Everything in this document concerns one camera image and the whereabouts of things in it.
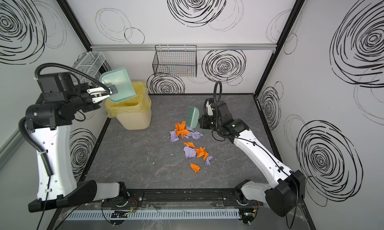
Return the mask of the mint green hand brush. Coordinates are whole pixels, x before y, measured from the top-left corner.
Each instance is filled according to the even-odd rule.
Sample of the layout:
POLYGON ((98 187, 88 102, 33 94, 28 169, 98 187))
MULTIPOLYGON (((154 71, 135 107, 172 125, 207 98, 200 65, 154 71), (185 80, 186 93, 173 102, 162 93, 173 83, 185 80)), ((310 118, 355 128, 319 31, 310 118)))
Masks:
POLYGON ((199 123, 199 116, 199 109, 197 107, 190 106, 187 112, 186 125, 191 129, 195 129, 199 123))

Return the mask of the mint green dustpan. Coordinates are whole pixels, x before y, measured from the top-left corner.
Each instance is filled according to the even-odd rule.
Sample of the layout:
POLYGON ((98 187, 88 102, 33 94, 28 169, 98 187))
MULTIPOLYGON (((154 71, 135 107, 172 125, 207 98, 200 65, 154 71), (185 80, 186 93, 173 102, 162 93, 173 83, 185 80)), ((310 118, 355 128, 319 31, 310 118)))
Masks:
POLYGON ((109 100, 113 103, 137 96, 125 67, 103 73, 100 76, 100 82, 112 91, 109 100))

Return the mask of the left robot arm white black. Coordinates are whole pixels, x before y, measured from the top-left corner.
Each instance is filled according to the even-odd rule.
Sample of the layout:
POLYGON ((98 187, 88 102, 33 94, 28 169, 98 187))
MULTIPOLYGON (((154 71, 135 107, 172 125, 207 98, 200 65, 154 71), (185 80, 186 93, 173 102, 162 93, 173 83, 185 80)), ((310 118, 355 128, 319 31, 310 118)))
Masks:
POLYGON ((35 70, 41 89, 37 102, 30 105, 19 121, 19 132, 37 152, 39 191, 30 202, 31 213, 68 208, 100 200, 129 200, 123 182, 77 182, 72 169, 70 135, 78 111, 100 108, 100 102, 120 94, 119 83, 96 81, 91 88, 80 82, 84 73, 59 63, 44 63, 35 70))

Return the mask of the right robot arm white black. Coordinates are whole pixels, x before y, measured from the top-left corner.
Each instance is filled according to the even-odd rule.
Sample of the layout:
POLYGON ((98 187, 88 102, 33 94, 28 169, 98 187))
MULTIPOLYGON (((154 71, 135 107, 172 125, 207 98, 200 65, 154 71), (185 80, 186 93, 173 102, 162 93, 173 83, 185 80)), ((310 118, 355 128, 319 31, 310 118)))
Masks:
POLYGON ((280 217, 285 217, 289 212, 296 213, 305 198, 306 177, 272 155, 243 120, 234 119, 221 96, 222 83, 217 81, 213 97, 204 104, 204 114, 199 119, 200 127, 212 130, 221 141, 229 140, 242 150, 267 180, 265 184, 252 181, 240 184, 241 198, 265 203, 280 217))

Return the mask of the purple paper scrap back right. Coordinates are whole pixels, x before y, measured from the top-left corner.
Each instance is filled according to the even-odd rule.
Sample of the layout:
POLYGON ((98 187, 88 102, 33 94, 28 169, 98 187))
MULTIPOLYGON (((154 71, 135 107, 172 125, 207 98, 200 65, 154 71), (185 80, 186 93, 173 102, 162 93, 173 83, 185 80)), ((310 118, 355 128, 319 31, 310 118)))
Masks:
POLYGON ((186 135, 186 138, 192 138, 194 140, 198 140, 200 139, 201 137, 203 137, 204 135, 200 132, 190 132, 186 135))

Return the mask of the orange paper scrap near bin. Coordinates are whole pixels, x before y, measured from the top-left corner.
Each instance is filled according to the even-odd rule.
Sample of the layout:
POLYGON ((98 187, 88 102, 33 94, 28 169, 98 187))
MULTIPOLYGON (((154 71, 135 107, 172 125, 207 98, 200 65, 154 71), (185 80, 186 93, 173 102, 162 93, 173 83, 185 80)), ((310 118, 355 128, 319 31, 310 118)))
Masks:
POLYGON ((180 138, 186 138, 191 132, 187 129, 186 121, 175 124, 175 133, 180 138))

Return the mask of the orange paper scrap beside purple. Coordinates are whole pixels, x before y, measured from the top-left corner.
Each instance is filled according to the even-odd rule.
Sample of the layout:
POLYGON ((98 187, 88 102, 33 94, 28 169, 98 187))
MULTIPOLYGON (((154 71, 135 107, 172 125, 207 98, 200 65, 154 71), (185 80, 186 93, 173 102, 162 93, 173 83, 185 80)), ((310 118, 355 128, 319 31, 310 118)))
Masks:
POLYGON ((193 143, 185 143, 185 142, 184 142, 184 145, 185 145, 186 147, 189 147, 189 148, 192 148, 192 149, 195 149, 195 147, 196 147, 193 143))

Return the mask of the large orange paper scrap front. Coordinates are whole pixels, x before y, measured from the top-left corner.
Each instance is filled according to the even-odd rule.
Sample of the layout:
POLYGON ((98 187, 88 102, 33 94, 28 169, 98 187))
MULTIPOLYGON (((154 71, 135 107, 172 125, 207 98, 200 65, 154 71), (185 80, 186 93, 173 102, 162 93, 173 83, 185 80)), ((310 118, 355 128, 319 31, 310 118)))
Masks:
POLYGON ((198 149, 195 149, 196 151, 196 154, 197 154, 197 158, 203 158, 203 160, 205 161, 210 155, 209 153, 206 151, 206 148, 198 148, 198 149))

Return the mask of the large purple paper scrap front right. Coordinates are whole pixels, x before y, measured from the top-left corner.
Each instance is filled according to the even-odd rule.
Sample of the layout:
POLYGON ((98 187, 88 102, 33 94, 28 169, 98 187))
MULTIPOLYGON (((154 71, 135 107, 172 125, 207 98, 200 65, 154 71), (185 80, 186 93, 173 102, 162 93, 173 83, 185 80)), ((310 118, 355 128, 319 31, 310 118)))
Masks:
POLYGON ((185 157, 187 159, 195 158, 197 155, 196 150, 190 147, 184 147, 183 151, 185 152, 185 157))

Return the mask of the purple paper scrap back left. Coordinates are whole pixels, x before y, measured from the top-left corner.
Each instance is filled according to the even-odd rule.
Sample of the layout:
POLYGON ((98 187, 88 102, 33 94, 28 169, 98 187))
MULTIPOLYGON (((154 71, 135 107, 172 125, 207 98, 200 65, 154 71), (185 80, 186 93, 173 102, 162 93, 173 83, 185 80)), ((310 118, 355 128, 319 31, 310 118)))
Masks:
POLYGON ((177 142, 179 137, 175 131, 170 131, 171 143, 177 142))

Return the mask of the purple paper scrap front left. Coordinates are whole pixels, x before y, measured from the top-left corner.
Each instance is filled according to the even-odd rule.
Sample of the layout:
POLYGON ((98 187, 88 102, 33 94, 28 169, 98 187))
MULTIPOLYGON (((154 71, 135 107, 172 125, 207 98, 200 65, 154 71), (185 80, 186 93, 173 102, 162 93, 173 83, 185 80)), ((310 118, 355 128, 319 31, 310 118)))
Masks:
POLYGON ((208 156, 205 160, 205 165, 209 167, 211 165, 211 160, 213 159, 213 156, 208 156))

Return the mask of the yellow plastic bin liner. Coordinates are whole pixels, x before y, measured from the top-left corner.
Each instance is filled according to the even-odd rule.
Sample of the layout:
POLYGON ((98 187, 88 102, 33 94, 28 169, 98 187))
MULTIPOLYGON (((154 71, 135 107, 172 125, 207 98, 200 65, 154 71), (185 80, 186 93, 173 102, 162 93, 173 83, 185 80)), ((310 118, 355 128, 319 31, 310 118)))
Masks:
POLYGON ((116 118, 125 113, 144 113, 151 109, 152 101, 149 91, 143 82, 133 82, 136 96, 130 99, 113 103, 109 99, 105 102, 105 109, 109 118, 116 118))

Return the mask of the small orange scrap front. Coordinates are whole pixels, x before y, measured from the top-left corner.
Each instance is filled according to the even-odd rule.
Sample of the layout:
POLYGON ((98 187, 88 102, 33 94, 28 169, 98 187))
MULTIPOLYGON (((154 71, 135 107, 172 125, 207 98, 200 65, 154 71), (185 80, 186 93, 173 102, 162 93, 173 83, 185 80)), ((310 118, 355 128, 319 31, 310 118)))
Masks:
POLYGON ((191 169, 194 170, 195 173, 199 172, 201 167, 195 164, 190 164, 191 169))

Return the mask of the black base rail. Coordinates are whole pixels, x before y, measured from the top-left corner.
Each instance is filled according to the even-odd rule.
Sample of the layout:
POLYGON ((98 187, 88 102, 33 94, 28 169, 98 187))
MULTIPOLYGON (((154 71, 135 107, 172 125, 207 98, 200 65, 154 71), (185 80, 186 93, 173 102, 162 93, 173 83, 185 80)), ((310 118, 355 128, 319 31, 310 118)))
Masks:
POLYGON ((247 197, 239 188, 234 189, 161 189, 124 190, 124 194, 141 206, 154 202, 220 202, 226 207, 259 206, 290 211, 305 197, 301 189, 287 185, 262 191, 261 197, 247 197))

